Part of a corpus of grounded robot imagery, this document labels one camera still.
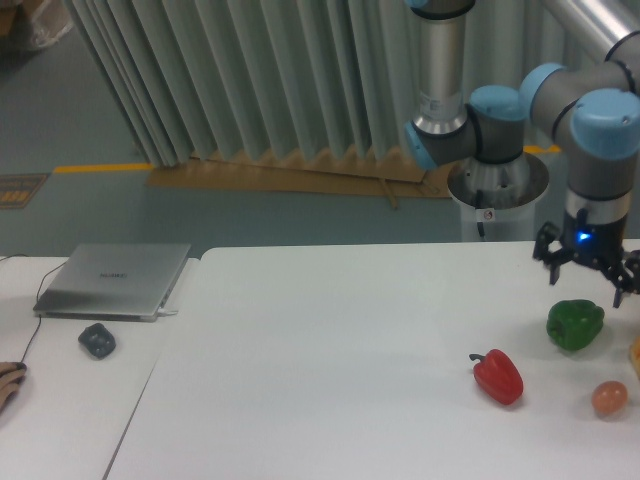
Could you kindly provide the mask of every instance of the brown egg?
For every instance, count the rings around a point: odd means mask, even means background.
[[[623,383],[609,381],[596,387],[591,396],[591,405],[600,415],[611,415],[622,410],[628,398],[627,387]]]

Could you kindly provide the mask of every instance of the green floor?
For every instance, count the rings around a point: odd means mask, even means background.
[[[0,174],[139,163],[132,138],[76,31],[33,56],[0,58]],[[560,222],[566,162],[543,158],[536,224]],[[148,172],[52,174],[23,210],[0,210],[0,254],[66,256],[82,242],[220,246],[456,242],[451,200],[150,188]],[[634,202],[628,236],[640,236]]]

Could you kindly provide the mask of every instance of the laptop logo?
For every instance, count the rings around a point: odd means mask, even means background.
[[[100,278],[127,278],[126,273],[101,273]]]

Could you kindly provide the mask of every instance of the laptop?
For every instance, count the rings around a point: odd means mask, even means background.
[[[37,301],[46,317],[157,318],[186,261],[188,244],[81,244]]]

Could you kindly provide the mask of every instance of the blue joint cover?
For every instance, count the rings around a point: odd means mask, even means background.
[[[521,122],[525,119],[518,91],[502,85],[487,85],[474,90],[469,104],[494,120]]]
[[[427,149],[424,148],[424,145],[420,141],[420,136],[415,128],[413,128],[411,122],[404,124],[404,133],[407,137],[407,143],[409,144],[413,158],[418,166],[423,170],[434,170],[438,168],[438,165],[433,161]]]
[[[573,110],[571,134],[584,151],[622,160],[640,148],[640,99],[616,88],[582,96]]]
[[[520,106],[524,114],[531,118],[531,109],[536,93],[549,75],[567,67],[558,63],[544,63],[529,72],[520,85]]]
[[[429,3],[429,0],[404,0],[404,3],[409,5],[411,8],[422,8]]]

